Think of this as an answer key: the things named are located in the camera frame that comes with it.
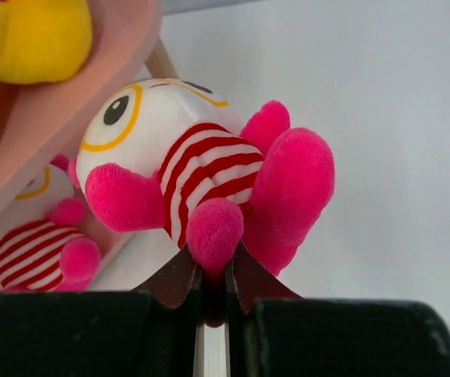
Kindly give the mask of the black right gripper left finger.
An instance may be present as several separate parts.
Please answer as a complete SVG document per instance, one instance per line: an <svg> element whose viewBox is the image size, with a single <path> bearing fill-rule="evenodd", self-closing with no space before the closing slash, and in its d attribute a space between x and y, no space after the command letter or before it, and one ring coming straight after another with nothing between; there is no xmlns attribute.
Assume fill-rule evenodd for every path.
<svg viewBox="0 0 450 377"><path fill-rule="evenodd" d="M0 293L0 376L190 376L201 280L183 250L132 291Z"/></svg>

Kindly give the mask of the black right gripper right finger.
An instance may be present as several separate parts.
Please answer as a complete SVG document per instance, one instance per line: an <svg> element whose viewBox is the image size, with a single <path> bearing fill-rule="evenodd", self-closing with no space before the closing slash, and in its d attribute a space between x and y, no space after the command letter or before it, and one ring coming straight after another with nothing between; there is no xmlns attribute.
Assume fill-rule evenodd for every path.
<svg viewBox="0 0 450 377"><path fill-rule="evenodd" d="M243 245L225 284L231 376L450 376L450 331L425 303L303 298Z"/></svg>

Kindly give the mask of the pink white panda plush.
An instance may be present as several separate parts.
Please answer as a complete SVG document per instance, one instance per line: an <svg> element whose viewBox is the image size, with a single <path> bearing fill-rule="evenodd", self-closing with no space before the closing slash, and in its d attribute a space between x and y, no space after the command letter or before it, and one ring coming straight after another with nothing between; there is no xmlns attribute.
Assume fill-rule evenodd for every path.
<svg viewBox="0 0 450 377"><path fill-rule="evenodd" d="M68 167L54 157L0 213L3 291L82 291L96 276L100 249L78 227L86 207Z"/></svg>

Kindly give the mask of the pink white panda plush glasses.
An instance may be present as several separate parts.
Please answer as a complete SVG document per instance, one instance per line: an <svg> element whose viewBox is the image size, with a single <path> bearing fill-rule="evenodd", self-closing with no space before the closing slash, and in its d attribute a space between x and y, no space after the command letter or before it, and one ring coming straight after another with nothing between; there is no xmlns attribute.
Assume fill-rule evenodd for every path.
<svg viewBox="0 0 450 377"><path fill-rule="evenodd" d="M68 174L116 232L164 229L217 287L243 243L271 274L295 256L335 189L327 142L269 101L242 123L181 79L124 86L90 120Z"/></svg>

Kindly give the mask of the yellow cat plush striped shirt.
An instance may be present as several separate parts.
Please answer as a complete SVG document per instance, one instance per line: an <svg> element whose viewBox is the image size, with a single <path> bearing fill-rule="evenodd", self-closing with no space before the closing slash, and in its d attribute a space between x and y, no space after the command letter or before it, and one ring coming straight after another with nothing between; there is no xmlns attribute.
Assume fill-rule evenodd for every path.
<svg viewBox="0 0 450 377"><path fill-rule="evenodd" d="M0 1L0 83L63 82L90 54L86 1Z"/></svg>

